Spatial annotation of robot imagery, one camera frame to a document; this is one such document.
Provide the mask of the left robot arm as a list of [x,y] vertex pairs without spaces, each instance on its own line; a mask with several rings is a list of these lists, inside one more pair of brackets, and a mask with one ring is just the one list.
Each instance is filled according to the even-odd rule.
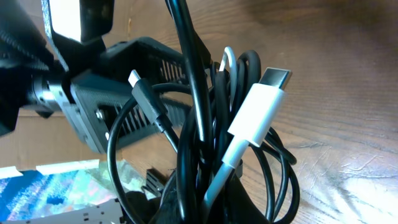
[[113,1],[42,1],[44,32],[17,1],[1,2],[1,134],[16,128],[19,110],[43,118],[62,112],[97,153],[128,146],[154,132],[173,147],[189,107],[162,98],[188,93],[182,55],[150,37],[105,46]]

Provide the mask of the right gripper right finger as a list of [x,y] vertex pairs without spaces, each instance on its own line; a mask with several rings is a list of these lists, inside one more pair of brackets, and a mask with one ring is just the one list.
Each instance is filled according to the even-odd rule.
[[250,199],[236,174],[228,182],[224,196],[228,223],[269,224],[265,215],[259,211]]

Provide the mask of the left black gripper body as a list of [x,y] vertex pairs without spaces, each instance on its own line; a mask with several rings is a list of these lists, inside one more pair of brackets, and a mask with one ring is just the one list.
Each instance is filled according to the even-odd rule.
[[52,80],[50,92],[80,140],[95,153],[105,154],[109,116],[109,80],[91,70],[66,80]]

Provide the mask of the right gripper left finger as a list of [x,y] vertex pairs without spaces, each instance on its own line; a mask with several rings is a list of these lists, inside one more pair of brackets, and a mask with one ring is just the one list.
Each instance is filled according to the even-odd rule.
[[192,174],[172,174],[166,181],[150,217],[150,224],[199,223],[195,179]]

